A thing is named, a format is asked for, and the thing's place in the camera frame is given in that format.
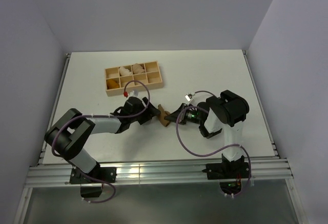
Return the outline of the brown sock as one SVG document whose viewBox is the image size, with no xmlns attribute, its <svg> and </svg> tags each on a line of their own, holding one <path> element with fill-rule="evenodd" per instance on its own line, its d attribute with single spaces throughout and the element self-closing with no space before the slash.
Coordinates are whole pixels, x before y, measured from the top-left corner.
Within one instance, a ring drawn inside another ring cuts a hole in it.
<svg viewBox="0 0 328 224">
<path fill-rule="evenodd" d="M 165 117 L 170 115 L 170 112 L 166 111 L 161 104 L 158 105 L 158 110 L 160 111 L 160 114 L 157 115 L 157 118 L 159 122 L 164 126 L 167 127 L 171 122 L 169 120 L 166 120 Z"/>
</svg>

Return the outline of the wooden compartment tray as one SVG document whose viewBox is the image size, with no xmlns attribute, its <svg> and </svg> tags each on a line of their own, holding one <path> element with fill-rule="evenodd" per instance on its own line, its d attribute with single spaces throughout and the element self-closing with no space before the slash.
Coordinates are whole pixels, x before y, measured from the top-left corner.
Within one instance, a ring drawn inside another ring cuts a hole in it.
<svg viewBox="0 0 328 224">
<path fill-rule="evenodd" d="M 157 61 L 147 62 L 147 63 L 137 63 L 143 65 L 145 69 L 145 73 L 142 74 L 133 74 L 132 65 L 125 65 L 125 68 L 128 68 L 132 75 L 130 76 L 121 76 L 119 73 L 119 67 L 111 67 L 105 69 L 105 85 L 106 85 L 106 94 L 108 96 L 116 96 L 121 95 L 125 91 L 130 92 L 133 89 L 138 91 L 143 91 L 144 86 L 146 86 L 149 90 L 159 89 L 164 86 L 164 82 L 162 80 L 160 67 Z M 118 89 L 107 89 L 106 80 L 115 79 L 119 84 L 120 88 Z"/>
</svg>

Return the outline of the mustard yellow sock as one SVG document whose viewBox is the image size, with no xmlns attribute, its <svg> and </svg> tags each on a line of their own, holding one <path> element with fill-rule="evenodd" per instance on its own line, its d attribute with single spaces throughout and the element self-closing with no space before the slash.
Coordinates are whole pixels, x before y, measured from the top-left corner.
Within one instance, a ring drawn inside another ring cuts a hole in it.
<svg viewBox="0 0 328 224">
<path fill-rule="evenodd" d="M 106 83 L 108 90 L 120 88 L 120 84 L 115 79 L 108 79 L 106 80 Z"/>
</svg>

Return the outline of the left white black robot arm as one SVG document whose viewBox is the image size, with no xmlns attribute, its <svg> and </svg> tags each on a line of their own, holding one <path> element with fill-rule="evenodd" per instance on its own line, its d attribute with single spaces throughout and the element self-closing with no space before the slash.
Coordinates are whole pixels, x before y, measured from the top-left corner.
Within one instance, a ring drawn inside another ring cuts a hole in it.
<svg viewBox="0 0 328 224">
<path fill-rule="evenodd" d="M 107 115 L 83 115 L 76 108 L 69 109 L 45 134 L 44 140 L 55 154 L 81 170 L 87 182 L 95 182 L 100 175 L 99 163 L 84 149 L 92 134 L 120 134 L 138 122 L 140 125 L 161 114 L 144 97 L 129 97 L 123 106 Z"/>
</svg>

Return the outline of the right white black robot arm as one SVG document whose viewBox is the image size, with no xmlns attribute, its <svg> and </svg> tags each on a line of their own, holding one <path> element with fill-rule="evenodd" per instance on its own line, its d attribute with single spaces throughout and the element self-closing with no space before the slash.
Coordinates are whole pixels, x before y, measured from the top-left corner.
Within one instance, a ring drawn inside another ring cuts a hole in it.
<svg viewBox="0 0 328 224">
<path fill-rule="evenodd" d="M 166 121 L 176 125 L 192 122 L 198 125 L 200 134 L 210 139 L 220 133 L 224 136 L 224 146 L 218 150 L 222 153 L 222 173 L 228 178 L 234 177 L 248 156 L 242 145 L 243 124 L 250 111 L 248 102 L 230 90 L 225 90 L 217 97 L 211 94 L 196 106 L 191 104 L 196 91 L 186 95 L 187 104 L 183 103 L 173 113 L 166 114 Z"/>
</svg>

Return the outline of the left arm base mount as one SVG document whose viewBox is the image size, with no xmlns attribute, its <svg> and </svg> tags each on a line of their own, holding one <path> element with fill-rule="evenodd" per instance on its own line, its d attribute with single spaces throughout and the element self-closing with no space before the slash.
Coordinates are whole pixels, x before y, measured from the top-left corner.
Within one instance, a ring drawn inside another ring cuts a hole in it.
<svg viewBox="0 0 328 224">
<path fill-rule="evenodd" d="M 96 166 L 90 173 L 84 173 L 79 168 L 73 168 L 69 184 L 80 185 L 80 195 L 83 200 L 91 203 L 102 203 L 111 200 L 116 194 L 116 188 L 113 186 L 116 181 L 116 173 L 116 167 Z M 105 185 L 111 187 L 113 191 L 107 199 L 98 200 Z"/>
</svg>

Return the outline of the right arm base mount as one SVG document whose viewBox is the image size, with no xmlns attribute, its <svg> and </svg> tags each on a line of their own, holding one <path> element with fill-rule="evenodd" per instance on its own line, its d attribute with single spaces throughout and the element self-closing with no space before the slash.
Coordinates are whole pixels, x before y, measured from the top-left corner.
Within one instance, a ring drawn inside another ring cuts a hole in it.
<svg viewBox="0 0 328 224">
<path fill-rule="evenodd" d="M 206 164 L 202 170 L 207 180 L 218 180 L 224 196 L 234 198 L 240 195 L 251 182 L 251 164 L 245 162 L 245 157 L 228 161 L 224 156 L 222 162 Z"/>
</svg>

